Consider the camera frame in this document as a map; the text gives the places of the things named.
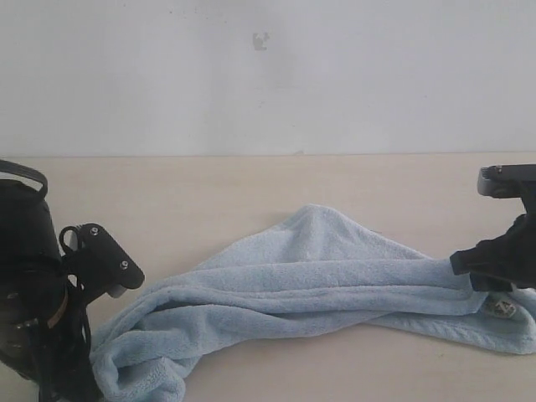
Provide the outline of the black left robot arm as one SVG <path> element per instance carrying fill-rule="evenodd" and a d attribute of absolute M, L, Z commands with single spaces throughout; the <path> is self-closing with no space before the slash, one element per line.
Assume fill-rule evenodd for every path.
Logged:
<path fill-rule="evenodd" d="M 1 362 L 39 386 L 41 401 L 99 401 L 90 326 L 62 265 L 44 198 L 1 181 Z"/>

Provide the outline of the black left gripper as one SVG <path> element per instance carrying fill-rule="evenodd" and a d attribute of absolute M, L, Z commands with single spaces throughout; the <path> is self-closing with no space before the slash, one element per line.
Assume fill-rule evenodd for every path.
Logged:
<path fill-rule="evenodd" d="M 83 293 L 68 288 L 52 318 L 39 326 L 39 400 L 99 401 Z"/>

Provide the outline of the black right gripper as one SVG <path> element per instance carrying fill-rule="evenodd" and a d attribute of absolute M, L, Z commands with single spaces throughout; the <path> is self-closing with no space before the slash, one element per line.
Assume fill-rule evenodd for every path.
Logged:
<path fill-rule="evenodd" d="M 495 240 L 482 240 L 473 248 L 450 256 L 456 276 L 470 274 L 477 292 L 512 292 L 535 288 L 535 214 L 519 215 Z"/>

